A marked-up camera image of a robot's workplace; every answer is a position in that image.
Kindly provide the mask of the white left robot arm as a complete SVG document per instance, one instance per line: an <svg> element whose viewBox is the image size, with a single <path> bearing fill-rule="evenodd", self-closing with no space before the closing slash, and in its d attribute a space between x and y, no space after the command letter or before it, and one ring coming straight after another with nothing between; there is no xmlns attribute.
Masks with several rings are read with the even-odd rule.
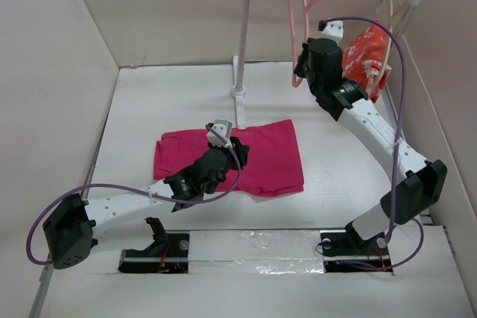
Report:
<svg viewBox="0 0 477 318"><path fill-rule="evenodd" d="M208 147L192 165L146 189L120 186L121 195L91 200L82 200L77 192L63 195L42 225L54 269L81 263L102 234L134 220L146 220L155 229L140 239L145 254L161 255L168 245L158 219L163 205L173 203L172 210L178 212L206 203L207 194L216 201L214 193L225 182L228 171L241 173L247 165L250 148L236 137Z"/></svg>

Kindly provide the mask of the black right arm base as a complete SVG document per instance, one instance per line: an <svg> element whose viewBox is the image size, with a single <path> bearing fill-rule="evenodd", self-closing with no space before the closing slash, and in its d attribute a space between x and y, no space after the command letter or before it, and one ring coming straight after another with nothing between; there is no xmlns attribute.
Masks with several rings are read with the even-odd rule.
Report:
<svg viewBox="0 0 477 318"><path fill-rule="evenodd" d="M319 233L320 242L315 251L323 256L325 273L367 272L367 265L377 269L391 266L388 248L378 245L378 241L385 238L384 232L359 247L345 242L344 229L325 229Z"/></svg>

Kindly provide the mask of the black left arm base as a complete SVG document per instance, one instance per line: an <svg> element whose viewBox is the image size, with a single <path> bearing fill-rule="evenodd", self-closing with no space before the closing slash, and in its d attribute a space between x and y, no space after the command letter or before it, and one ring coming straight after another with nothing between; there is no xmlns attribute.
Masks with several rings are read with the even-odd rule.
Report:
<svg viewBox="0 0 477 318"><path fill-rule="evenodd" d="M123 249L118 271L125 274L184 274L189 272L190 232L167 232L156 217L145 222L153 242L143 250Z"/></svg>

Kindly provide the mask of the metal rail left edge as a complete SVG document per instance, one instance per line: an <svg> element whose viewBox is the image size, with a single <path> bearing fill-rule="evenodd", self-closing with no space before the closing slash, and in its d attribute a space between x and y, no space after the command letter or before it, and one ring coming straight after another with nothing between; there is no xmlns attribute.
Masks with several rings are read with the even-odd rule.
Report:
<svg viewBox="0 0 477 318"><path fill-rule="evenodd" d="M40 275L40 284L37 289L37 294L34 298L34 302L31 306L29 318L40 318L42 307L45 302L45 298L48 292L48 288L51 282L51 277L53 275L54 268L51 264L46 265Z"/></svg>

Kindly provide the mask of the beige wooden hanger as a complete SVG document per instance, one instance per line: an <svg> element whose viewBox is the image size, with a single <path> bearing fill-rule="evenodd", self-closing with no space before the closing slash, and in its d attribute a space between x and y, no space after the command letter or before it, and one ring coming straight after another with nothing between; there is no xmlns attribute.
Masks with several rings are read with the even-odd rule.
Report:
<svg viewBox="0 0 477 318"><path fill-rule="evenodd" d="M400 3L397 6L396 10L394 9L393 0L379 0L379 3L377 4L375 9L376 20L379 20L379 8L381 7L381 4L383 2L386 2L388 6L388 30L392 31L394 19L408 8L411 0L405 0L403 3ZM384 76L384 73L388 64L388 58L391 52L391 45L392 45L392 39L388 36L386 46L385 46L385 54L382 59L382 66L376 78L370 82L371 89L376 88Z"/></svg>

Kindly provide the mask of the orange floral garment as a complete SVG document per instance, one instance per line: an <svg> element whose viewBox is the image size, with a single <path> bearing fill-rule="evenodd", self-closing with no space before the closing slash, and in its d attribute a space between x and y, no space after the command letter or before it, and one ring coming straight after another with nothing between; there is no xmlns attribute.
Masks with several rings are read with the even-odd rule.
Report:
<svg viewBox="0 0 477 318"><path fill-rule="evenodd" d="M379 99L391 73L391 45L386 32L372 24L344 50L343 75L357 82L373 103Z"/></svg>

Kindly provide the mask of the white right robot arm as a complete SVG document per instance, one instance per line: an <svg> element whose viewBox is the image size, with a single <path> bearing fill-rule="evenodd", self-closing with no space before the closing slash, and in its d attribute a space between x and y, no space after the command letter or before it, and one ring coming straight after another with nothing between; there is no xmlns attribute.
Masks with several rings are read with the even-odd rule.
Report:
<svg viewBox="0 0 477 318"><path fill-rule="evenodd" d="M318 105L364 145L396 186L346 225L339 244L360 254L391 224L406 224L433 206L440 199L447 167L395 139L393 128L363 88L343 77L341 60L342 50L336 41L310 38L302 44L294 74L307 80Z"/></svg>

